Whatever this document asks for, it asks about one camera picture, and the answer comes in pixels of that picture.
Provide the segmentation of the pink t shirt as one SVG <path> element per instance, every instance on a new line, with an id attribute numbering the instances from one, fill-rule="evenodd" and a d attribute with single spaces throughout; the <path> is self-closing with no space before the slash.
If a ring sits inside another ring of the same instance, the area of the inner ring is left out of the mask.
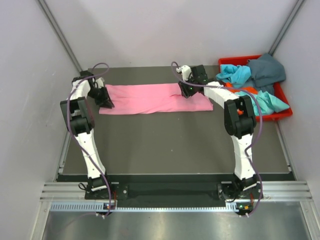
<path id="1" fill-rule="evenodd" d="M 196 93 L 185 98 L 177 83 L 105 86 L 114 107 L 101 107 L 101 115 L 137 115 L 171 112 L 212 111 L 213 104 Z"/>

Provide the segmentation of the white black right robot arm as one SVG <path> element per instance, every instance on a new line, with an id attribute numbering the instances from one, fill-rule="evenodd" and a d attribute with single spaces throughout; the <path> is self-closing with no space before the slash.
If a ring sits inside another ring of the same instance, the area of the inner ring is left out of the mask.
<path id="1" fill-rule="evenodd" d="M 173 71 L 178 75 L 183 97 L 190 98 L 200 93 L 223 108 L 224 128 L 233 143 L 235 168 L 231 186 L 221 186 L 219 195 L 226 202 L 245 198 L 257 186 L 251 150 L 257 121 L 251 97 L 247 94 L 238 96 L 220 82 L 210 81 L 203 65 L 176 66 Z"/>

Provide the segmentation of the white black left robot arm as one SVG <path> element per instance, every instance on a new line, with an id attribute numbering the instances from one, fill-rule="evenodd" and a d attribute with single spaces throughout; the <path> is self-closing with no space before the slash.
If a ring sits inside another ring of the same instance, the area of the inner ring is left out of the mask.
<path id="1" fill-rule="evenodd" d="M 95 121 L 87 98 L 94 99 L 101 108 L 112 109 L 112 102 L 104 79 L 88 70 L 73 78 L 72 90 L 66 100 L 60 102 L 60 109 L 66 128 L 79 146 L 87 168 L 85 198 L 90 200 L 111 200 L 114 187 L 108 182 L 106 168 L 102 164 L 94 138 Z"/>

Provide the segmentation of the light blue t shirt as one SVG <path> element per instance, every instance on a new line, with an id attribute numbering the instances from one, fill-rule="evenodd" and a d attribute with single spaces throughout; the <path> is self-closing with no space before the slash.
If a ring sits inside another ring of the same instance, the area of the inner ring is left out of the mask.
<path id="1" fill-rule="evenodd" d="M 241 88 L 251 75 L 251 69 L 246 65 L 221 64 L 220 73 L 215 78 L 218 81 L 232 84 L 234 88 Z"/>

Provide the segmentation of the red plastic bin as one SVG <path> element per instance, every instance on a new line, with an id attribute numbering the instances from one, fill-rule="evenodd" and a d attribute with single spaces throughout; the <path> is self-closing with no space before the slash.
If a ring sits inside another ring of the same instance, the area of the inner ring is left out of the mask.
<path id="1" fill-rule="evenodd" d="M 270 54 L 220 58 L 217 79 L 237 96 L 253 94 L 258 104 L 252 101 L 256 120 L 258 107 L 263 121 L 278 121 L 293 114 L 280 83 L 286 80 L 284 66 Z"/>

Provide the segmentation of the orange t shirt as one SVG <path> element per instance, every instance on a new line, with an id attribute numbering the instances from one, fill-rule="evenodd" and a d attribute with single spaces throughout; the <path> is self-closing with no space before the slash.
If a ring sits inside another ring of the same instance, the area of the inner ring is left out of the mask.
<path id="1" fill-rule="evenodd" d="M 247 87 L 243 87 L 243 88 L 233 88 L 233 85 L 231 83 L 228 83 L 228 82 L 225 83 L 225 86 L 227 88 L 231 88 L 229 91 L 232 92 L 232 93 L 239 93 L 242 90 L 246 90 L 246 91 L 250 92 L 251 94 L 255 94 L 255 95 L 258 94 L 258 91 L 252 86 L 247 86 Z"/>

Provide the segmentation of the grey blue t shirt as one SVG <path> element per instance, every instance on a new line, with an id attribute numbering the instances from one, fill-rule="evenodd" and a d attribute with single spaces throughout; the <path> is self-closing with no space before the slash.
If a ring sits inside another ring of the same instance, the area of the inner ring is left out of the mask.
<path id="1" fill-rule="evenodd" d="M 251 77 L 246 82 L 247 87 L 254 87 L 257 91 L 275 94 L 274 84 L 286 80 L 284 66 L 268 53 L 257 59 L 247 61 Z"/>

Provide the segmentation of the teal t shirt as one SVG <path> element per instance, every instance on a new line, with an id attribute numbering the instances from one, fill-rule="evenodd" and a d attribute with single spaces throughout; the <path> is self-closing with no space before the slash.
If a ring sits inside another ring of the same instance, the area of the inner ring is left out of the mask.
<path id="1" fill-rule="evenodd" d="M 252 94 L 256 99 L 260 107 L 261 114 L 263 116 L 272 115 L 273 113 L 279 113 L 288 110 L 290 106 L 277 98 L 276 96 L 263 91 L 258 91 L 258 94 Z"/>

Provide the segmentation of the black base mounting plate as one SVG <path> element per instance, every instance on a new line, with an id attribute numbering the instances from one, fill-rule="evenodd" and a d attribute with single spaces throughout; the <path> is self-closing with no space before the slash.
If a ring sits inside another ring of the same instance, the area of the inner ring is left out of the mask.
<path id="1" fill-rule="evenodd" d="M 129 200 L 137 197 L 209 197 L 210 199 L 239 199 L 247 194 L 261 193 L 261 184 L 258 182 L 247 188 L 237 182 L 136 182 L 113 183 L 111 190 L 107 189 L 85 192 L 86 200 Z"/>

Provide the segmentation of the left aluminium corner post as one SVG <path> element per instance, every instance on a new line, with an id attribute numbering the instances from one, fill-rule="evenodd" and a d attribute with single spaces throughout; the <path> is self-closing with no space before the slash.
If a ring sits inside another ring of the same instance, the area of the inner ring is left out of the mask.
<path id="1" fill-rule="evenodd" d="M 67 38 L 65 37 L 60 25 L 58 24 L 55 16 L 53 15 L 50 7 L 48 6 L 45 0 L 36 0 L 36 3 L 40 7 L 41 11 L 43 12 L 44 16 L 48 20 L 53 32 L 55 33 L 56 37 L 58 38 L 60 44 L 62 45 L 64 51 L 66 52 L 67 56 L 69 57 L 71 63 L 73 64 L 74 68 L 77 72 L 83 71 L 79 61 L 77 60 Z"/>

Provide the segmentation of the aluminium corner post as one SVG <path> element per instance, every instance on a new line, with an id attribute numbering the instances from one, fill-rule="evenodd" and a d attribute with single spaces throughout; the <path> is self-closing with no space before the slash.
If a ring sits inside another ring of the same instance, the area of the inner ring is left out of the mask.
<path id="1" fill-rule="evenodd" d="M 73 64 L 74 68 L 77 72 L 83 71 L 79 61 L 77 60 L 67 38 L 65 37 L 60 25 L 58 24 L 55 16 L 53 15 L 50 7 L 48 6 L 45 0 L 36 0 L 36 3 L 40 7 L 41 11 L 43 12 L 44 16 L 48 20 L 53 32 L 55 33 L 56 37 L 58 38 L 60 44 L 62 45 L 64 51 L 66 52 L 67 56 L 69 57 L 71 63 Z"/>
<path id="2" fill-rule="evenodd" d="M 279 33 L 277 34 L 275 40 L 273 41 L 268 53 L 273 56 L 280 46 L 282 40 L 284 39 L 285 35 L 287 34 L 288 30 L 290 29 L 291 25 L 293 24 L 295 18 L 297 17 L 300 10 L 303 8 L 303 5 L 305 4 L 306 0 L 297 0 L 292 10 L 289 12 L 289 15 L 285 19 L 283 25 L 280 28 Z"/>

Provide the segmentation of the aluminium frame rail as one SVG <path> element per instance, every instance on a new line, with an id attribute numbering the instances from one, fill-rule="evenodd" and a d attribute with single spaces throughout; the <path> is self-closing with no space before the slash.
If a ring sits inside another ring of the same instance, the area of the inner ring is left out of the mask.
<path id="1" fill-rule="evenodd" d="M 263 202 L 311 202 L 312 194 L 305 181 L 263 181 Z M 77 182 L 48 182 L 40 195 L 42 201 L 76 202 L 85 200 Z"/>

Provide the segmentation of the right aluminium corner post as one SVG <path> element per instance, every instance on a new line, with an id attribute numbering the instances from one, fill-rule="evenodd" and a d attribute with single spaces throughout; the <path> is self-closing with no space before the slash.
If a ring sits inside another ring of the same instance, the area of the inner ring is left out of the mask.
<path id="1" fill-rule="evenodd" d="M 291 25 L 293 24 L 295 18 L 297 17 L 300 10 L 303 8 L 303 5 L 305 4 L 306 0 L 297 0 L 292 10 L 289 12 L 289 15 L 285 19 L 283 25 L 280 28 L 279 33 L 277 34 L 275 40 L 273 41 L 268 53 L 273 56 L 280 46 L 282 40 L 284 39 L 285 35 L 287 34 L 288 30 L 290 29 Z"/>

